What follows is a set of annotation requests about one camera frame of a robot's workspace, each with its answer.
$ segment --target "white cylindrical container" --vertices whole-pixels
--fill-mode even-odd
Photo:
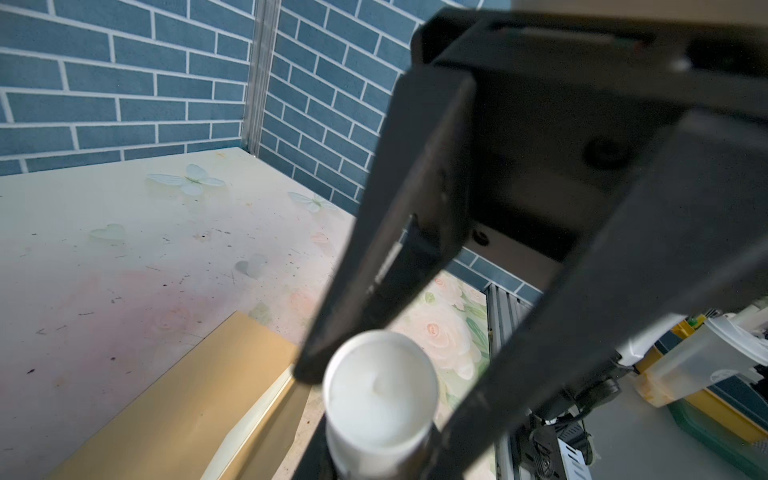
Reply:
[[[638,377],[635,389],[654,406],[698,392],[756,364],[768,366],[768,342],[730,320],[709,319]]]
[[[347,478],[386,478],[425,442],[437,375],[407,336],[372,330],[347,340],[323,378],[326,439]]]

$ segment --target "metal corner post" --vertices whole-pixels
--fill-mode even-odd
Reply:
[[[250,154],[258,154],[261,125],[266,105],[266,88],[270,83],[272,53],[277,35],[280,0],[257,0],[256,27],[246,89],[245,115],[241,145]]]

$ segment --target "table surface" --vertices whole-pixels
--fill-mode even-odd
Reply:
[[[300,344],[354,217],[228,148],[2,177],[0,220],[0,478],[23,480],[234,310]],[[441,425],[487,365],[485,297],[441,273],[392,328],[432,358]]]

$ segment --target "clear plastic container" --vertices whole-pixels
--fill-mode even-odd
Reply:
[[[756,364],[768,366],[768,342],[720,317],[673,348],[635,382],[653,406],[698,392]]]

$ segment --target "white cup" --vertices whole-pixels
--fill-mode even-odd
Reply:
[[[407,336],[372,330],[347,340],[323,378],[326,439],[339,474],[394,475],[426,440],[437,399],[435,369]]]

